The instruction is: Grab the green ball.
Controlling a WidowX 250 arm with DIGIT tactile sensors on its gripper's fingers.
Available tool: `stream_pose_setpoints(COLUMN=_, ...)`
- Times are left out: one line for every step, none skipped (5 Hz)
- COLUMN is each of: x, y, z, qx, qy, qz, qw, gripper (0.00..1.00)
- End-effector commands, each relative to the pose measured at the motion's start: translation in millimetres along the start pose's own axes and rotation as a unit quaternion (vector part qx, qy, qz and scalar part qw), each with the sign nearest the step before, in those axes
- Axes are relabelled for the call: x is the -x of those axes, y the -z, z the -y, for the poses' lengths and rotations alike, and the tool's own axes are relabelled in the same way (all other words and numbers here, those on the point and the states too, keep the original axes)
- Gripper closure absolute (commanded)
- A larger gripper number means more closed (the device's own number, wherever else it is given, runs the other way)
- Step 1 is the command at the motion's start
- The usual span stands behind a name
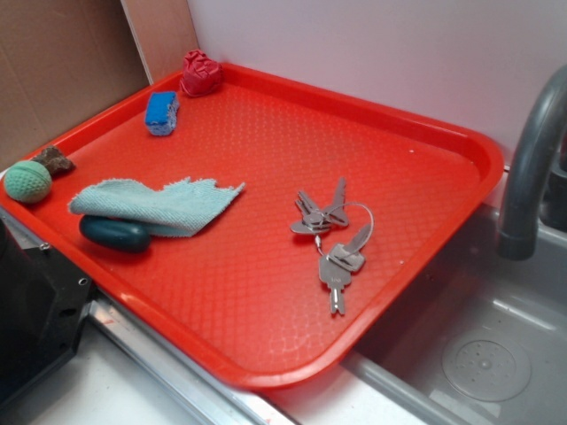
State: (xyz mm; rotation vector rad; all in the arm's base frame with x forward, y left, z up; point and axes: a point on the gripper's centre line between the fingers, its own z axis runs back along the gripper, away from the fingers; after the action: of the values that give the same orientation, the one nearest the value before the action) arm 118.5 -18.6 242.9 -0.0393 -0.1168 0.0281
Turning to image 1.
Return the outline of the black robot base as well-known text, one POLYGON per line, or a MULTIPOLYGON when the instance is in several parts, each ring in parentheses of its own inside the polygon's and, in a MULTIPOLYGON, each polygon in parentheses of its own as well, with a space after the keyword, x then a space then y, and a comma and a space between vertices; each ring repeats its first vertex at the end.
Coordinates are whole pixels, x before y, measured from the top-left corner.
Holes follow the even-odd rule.
POLYGON ((77 352, 94 287, 53 247, 23 248, 1 225, 1 407, 77 352))

